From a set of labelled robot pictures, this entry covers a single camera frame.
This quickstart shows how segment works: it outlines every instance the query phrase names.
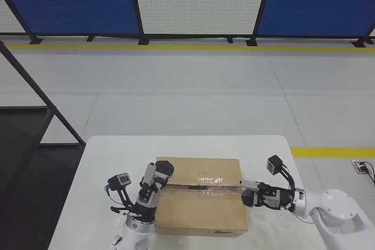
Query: clear tape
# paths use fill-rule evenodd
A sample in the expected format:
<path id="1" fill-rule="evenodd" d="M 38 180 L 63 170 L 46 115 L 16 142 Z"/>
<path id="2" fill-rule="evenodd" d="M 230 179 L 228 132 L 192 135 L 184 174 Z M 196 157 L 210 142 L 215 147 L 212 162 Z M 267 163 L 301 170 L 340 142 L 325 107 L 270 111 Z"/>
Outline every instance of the clear tape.
<path id="1" fill-rule="evenodd" d="M 174 198 L 205 198 L 211 196 L 241 196 L 240 186 L 185 186 L 167 185 L 164 190 Z"/>
<path id="2" fill-rule="evenodd" d="M 210 178 L 210 177 L 202 177 L 199 178 L 199 183 L 204 183 L 204 184 L 221 184 L 223 183 L 223 178 Z"/>

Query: gray floor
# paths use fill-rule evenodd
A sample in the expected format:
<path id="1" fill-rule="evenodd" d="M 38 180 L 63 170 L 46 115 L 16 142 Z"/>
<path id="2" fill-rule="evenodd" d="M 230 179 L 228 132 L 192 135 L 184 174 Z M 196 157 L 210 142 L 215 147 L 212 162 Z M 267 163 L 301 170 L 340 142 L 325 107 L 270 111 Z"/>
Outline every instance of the gray floor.
<path id="1" fill-rule="evenodd" d="M 12 52 L 86 140 L 93 135 L 280 134 L 290 146 L 375 147 L 375 54 Z M 0 105 L 35 104 L 43 103 L 0 56 Z M 44 141 L 72 138 L 55 121 Z M 375 224 L 372 182 L 357 175 L 350 160 L 297 158 L 296 164 L 306 188 L 346 191 Z M 365 160 L 375 167 L 375 159 Z"/>

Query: yellow floor line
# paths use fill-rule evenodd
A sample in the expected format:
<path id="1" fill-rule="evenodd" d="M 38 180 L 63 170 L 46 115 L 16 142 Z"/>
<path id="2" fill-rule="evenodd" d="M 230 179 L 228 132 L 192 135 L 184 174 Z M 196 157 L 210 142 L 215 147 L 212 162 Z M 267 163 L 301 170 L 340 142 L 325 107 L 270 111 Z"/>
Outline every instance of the yellow floor line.
<path id="1" fill-rule="evenodd" d="M 375 147 L 291 147 L 297 158 L 375 158 Z"/>
<path id="2" fill-rule="evenodd" d="M 7 44 L 9 49 L 81 49 L 81 50 L 208 50 L 208 51 L 291 51 L 291 52 L 366 52 L 375 53 L 375 47 L 295 47 L 295 46 L 219 46 L 219 45 L 79 45 L 79 44 Z"/>

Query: panel foot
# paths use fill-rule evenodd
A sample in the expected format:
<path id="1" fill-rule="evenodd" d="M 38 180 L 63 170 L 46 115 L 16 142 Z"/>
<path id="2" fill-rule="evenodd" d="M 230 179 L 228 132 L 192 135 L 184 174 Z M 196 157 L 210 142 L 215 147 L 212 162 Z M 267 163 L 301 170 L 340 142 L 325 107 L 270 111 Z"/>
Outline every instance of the panel foot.
<path id="1" fill-rule="evenodd" d="M 356 48 L 366 48 L 363 42 L 356 41 L 356 42 L 351 42 L 351 44 L 354 45 L 354 47 Z"/>
<path id="2" fill-rule="evenodd" d="M 40 44 L 43 41 L 41 38 L 33 39 L 29 44 Z"/>
<path id="3" fill-rule="evenodd" d="M 246 40 L 247 46 L 257 46 L 257 42 L 255 39 Z"/>
<path id="4" fill-rule="evenodd" d="M 93 39 L 94 36 L 88 36 L 86 42 L 90 43 L 91 41 L 93 41 Z"/>
<path id="5" fill-rule="evenodd" d="M 374 44 L 374 41 L 371 40 L 371 38 L 368 38 L 367 40 L 365 40 L 368 44 Z"/>
<path id="6" fill-rule="evenodd" d="M 148 39 L 139 39 L 138 45 L 149 45 Z"/>

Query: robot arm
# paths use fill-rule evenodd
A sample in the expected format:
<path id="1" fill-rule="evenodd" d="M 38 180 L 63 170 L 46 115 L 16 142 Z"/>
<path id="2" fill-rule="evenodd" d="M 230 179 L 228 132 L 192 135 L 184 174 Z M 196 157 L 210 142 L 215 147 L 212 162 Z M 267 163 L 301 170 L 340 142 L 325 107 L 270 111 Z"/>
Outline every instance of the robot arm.
<path id="1" fill-rule="evenodd" d="M 283 167 L 282 161 L 277 156 L 268 159 L 267 169 L 272 175 L 284 173 Z M 243 203 L 249 207 L 266 206 L 275 210 L 285 209 L 304 219 L 311 216 L 329 250 L 375 249 L 375 227 L 350 195 L 337 189 L 314 194 L 294 188 L 291 176 L 286 173 L 283 176 L 288 180 L 290 189 L 242 180 Z M 349 221 L 354 224 L 354 232 L 348 234 L 331 232 L 330 228 L 342 226 Z"/>
<path id="2" fill-rule="evenodd" d="M 123 225 L 124 234 L 117 235 L 109 249 L 123 250 L 147 250 L 149 248 L 148 237 L 154 232 L 154 215 L 156 213 L 160 192 L 165 188 L 168 179 L 174 173 L 174 166 L 168 161 L 149 163 L 140 184 L 140 191 L 135 204 L 130 200 L 126 192 L 126 186 L 132 181 L 127 173 L 117 174 L 108 179 L 108 185 L 104 187 L 107 195 L 109 190 L 117 191 L 123 207 L 110 207 L 115 213 L 127 211 Z"/>

